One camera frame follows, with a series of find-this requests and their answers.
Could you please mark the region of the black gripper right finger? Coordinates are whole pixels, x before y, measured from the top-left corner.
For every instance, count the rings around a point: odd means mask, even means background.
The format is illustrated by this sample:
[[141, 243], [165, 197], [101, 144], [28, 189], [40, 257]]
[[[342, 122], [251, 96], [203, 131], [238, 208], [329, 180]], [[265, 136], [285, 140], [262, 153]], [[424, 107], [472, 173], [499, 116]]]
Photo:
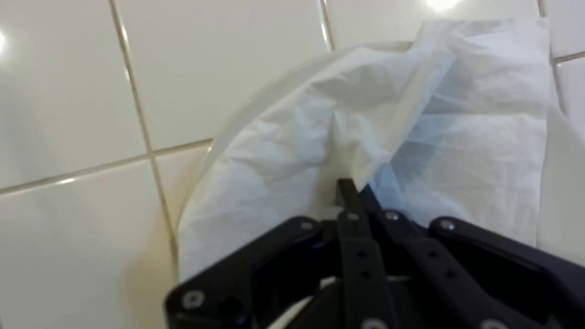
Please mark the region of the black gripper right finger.
[[413, 275], [455, 329], [585, 329], [585, 266], [442, 215], [421, 226], [358, 193], [386, 266]]

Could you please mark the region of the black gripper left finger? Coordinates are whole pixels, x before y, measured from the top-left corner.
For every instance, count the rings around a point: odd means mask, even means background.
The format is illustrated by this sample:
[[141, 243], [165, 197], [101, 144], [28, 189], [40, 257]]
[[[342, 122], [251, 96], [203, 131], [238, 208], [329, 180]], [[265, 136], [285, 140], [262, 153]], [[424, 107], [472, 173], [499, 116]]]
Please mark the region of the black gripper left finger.
[[172, 288], [168, 329], [389, 329], [397, 323], [369, 193], [336, 182], [335, 219], [296, 215]]

